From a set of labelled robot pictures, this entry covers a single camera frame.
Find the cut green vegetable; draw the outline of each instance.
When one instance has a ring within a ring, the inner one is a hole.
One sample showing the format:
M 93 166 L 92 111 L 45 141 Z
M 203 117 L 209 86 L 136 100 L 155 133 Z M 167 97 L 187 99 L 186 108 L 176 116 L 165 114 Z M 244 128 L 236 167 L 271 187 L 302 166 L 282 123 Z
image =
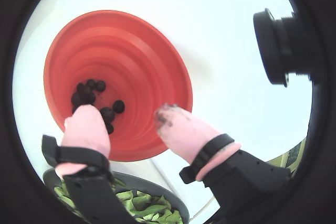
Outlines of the cut green vegetable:
M 172 215 L 173 213 L 170 212 L 170 210 L 166 209 L 165 212 L 164 212 L 164 215 L 159 217 L 157 219 L 157 221 L 160 223 L 160 224 L 166 224 L 166 218 L 169 216 L 169 215 Z
M 82 218 L 83 220 L 85 220 L 86 222 L 88 222 L 85 217 L 80 213 L 80 211 L 74 209 L 73 213 L 77 216 L 79 216 L 80 218 Z
M 141 218 L 136 218 L 135 219 L 137 222 L 140 222 L 140 223 L 145 223 L 146 221 L 144 219 L 141 219 Z
M 167 208 L 167 206 L 154 205 L 154 206 L 147 207 L 143 211 L 131 211 L 131 212 L 134 213 L 135 215 L 139 215 L 143 217 L 143 216 L 150 215 L 150 214 L 156 214 L 157 212 L 165 208 Z
M 64 196 L 69 197 L 68 189 L 67 189 L 67 186 L 65 185 L 64 182 L 62 183 L 61 187 L 62 187 L 62 191 L 63 191 Z
M 70 207 L 72 207 L 72 208 L 76 208 L 76 207 L 75 207 L 75 204 L 72 202 L 71 199 L 69 199 L 69 198 L 67 198 L 67 197 L 65 197 L 65 196 L 60 196 L 59 198 L 60 198 L 60 200 L 62 200 L 63 202 L 65 202 L 65 203 L 66 203 L 67 205 L 69 205 Z
M 140 196 L 145 196 L 145 195 L 149 195 L 149 194 L 143 193 L 141 191 L 136 191 L 136 195 L 138 195 L 140 197 Z
M 153 197 L 153 204 L 156 204 L 160 200 L 160 197 Z
M 161 198 L 156 202 L 157 205 L 167 205 L 164 196 L 162 195 Z
M 123 181 L 121 181 L 120 179 L 117 179 L 117 178 L 114 178 L 113 184 L 120 185 L 122 187 L 126 186 L 126 184 Z
M 166 218 L 166 222 L 167 224 L 176 224 L 177 222 L 179 222 L 180 220 L 182 220 L 181 216 L 180 216 L 180 212 L 175 210 L 174 213 L 172 215 L 169 215 Z
M 166 200 L 167 206 L 169 210 L 172 210 L 172 205 L 170 204 L 170 202 L 168 200 Z
M 143 217 L 144 220 L 152 220 L 154 214 L 146 215 Z
M 137 211 L 145 210 L 147 204 L 151 202 L 152 197 L 147 194 L 140 197 L 135 197 L 132 199 L 133 205 L 135 206 Z
M 128 212 L 131 216 L 134 216 L 134 215 L 135 215 L 135 214 L 133 213 L 133 211 L 135 211 L 135 207 L 134 207 L 134 205 L 133 205 L 131 199 L 124 201 L 122 204 L 123 204 L 123 206 L 126 208 L 127 212 Z
M 152 220 L 157 220 L 159 217 L 160 217 L 160 215 L 156 214 L 156 215 L 153 216 Z
M 60 187 L 56 186 L 56 187 L 54 188 L 54 191 L 55 191 L 55 193 L 57 193 L 57 195 L 58 195 L 59 197 L 64 196 L 63 191 L 62 191 L 62 189 L 61 189 Z
M 116 192 L 115 191 L 116 190 L 116 186 L 115 185 L 112 185 L 111 188 L 112 188 L 113 192 Z
M 124 191 L 123 193 L 118 193 L 116 196 L 119 198 L 121 202 L 125 200 L 129 200 L 133 198 L 133 192 L 132 191 Z

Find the dark berry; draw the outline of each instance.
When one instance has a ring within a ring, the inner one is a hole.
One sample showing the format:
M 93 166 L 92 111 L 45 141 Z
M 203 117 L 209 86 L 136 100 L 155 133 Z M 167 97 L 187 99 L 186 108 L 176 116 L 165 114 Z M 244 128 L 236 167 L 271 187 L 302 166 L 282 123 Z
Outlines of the dark berry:
M 106 124 L 106 130 L 107 130 L 107 133 L 109 133 L 109 134 L 113 133 L 113 131 L 114 131 L 113 125 L 110 124 L 110 123 Z
M 88 98 L 88 103 L 93 104 L 96 101 L 96 95 L 91 92 Z
M 74 114 L 74 112 L 78 109 L 78 106 L 75 106 L 72 108 L 72 113 Z
M 76 92 L 71 96 L 71 103 L 75 107 L 81 106 L 83 104 L 83 101 L 82 101 L 79 93 Z
M 92 79 L 89 79 L 87 82 L 86 82 L 86 86 L 88 86 L 91 90 L 93 90 L 95 88 L 95 84 L 96 82 Z
M 124 112 L 124 110 L 125 110 L 124 102 L 121 101 L 121 100 L 115 101 L 114 104 L 113 104 L 113 110 L 117 114 L 121 114 L 122 112 Z
M 94 85 L 94 88 L 98 91 L 98 92 L 103 92 L 106 89 L 106 84 L 103 81 L 97 81 L 96 85 Z
M 100 114 L 103 117 L 105 124 L 109 124 L 114 120 L 115 113 L 109 107 L 104 107 L 100 110 Z
M 85 87 L 85 85 L 84 85 L 83 83 L 80 82 L 80 83 L 77 85 L 77 92 L 78 92 L 78 93 L 81 93 L 81 92 L 83 91 L 84 87 Z
M 88 86 L 85 86 L 84 89 L 82 90 L 80 94 L 80 97 L 82 98 L 83 102 L 85 104 L 88 104 L 89 102 L 89 97 L 91 95 L 92 91 Z

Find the black bowl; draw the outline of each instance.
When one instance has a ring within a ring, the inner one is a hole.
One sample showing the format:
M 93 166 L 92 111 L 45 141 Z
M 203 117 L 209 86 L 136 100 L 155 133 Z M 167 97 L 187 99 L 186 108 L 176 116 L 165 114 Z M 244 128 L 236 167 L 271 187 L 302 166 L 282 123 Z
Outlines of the black bowl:
M 113 172 L 113 175 L 115 178 L 123 181 L 126 184 L 126 186 L 124 187 L 117 185 L 115 189 L 116 194 L 122 191 L 138 190 L 138 191 L 147 193 L 151 195 L 152 197 L 154 196 L 161 197 L 163 195 L 164 198 L 170 202 L 170 204 L 172 205 L 172 208 L 177 209 L 180 212 L 183 223 L 184 224 L 189 223 L 189 211 L 186 205 L 171 191 L 153 182 L 150 182 L 148 180 L 138 178 L 132 175 L 128 175 L 125 173 Z M 55 173 L 55 170 L 50 169 L 44 172 L 43 181 L 44 181 L 44 184 L 47 186 L 47 188 L 49 188 L 50 191 L 57 197 L 57 194 L 55 193 L 54 188 L 56 186 L 61 185 L 61 180 Z

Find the white surface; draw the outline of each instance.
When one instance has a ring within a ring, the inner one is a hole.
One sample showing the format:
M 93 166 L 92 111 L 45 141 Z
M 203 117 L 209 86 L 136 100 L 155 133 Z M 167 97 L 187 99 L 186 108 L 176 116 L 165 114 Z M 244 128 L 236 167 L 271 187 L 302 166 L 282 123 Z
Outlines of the white surface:
M 288 0 L 42 0 L 21 39 L 13 78 L 18 131 L 39 176 L 48 168 L 40 153 L 42 134 L 61 140 L 44 98 L 43 68 L 57 33 L 77 16 L 99 9 L 121 10 L 159 29 L 177 48 L 189 71 L 193 113 L 242 142 L 243 149 L 267 161 L 305 137 L 311 84 L 290 76 L 289 87 L 272 86 L 254 34 L 253 14 L 269 8 L 289 16 Z M 155 170 L 156 165 L 162 177 Z M 152 160 L 113 163 L 121 172 L 172 186 L 191 217 L 212 197 L 202 183 L 184 185 L 178 173 L 186 163 L 171 152 Z M 218 209 L 213 203 L 193 222 L 203 223 Z

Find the pink gloved finger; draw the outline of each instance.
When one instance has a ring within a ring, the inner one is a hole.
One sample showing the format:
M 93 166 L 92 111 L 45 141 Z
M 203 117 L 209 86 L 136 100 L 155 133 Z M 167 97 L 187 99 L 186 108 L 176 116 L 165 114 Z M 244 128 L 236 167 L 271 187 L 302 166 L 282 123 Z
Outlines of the pink gloved finger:
M 80 106 L 72 117 L 65 120 L 65 128 L 61 146 L 90 148 L 109 156 L 109 135 L 100 112 L 94 106 Z M 55 168 L 55 172 L 62 178 L 85 167 L 84 164 L 63 163 Z
M 190 112 L 167 104 L 155 113 L 154 125 L 167 147 L 189 164 L 207 142 L 221 134 Z M 211 169 L 227 160 L 240 147 L 238 143 L 227 145 L 203 167 L 196 179 L 201 181 Z

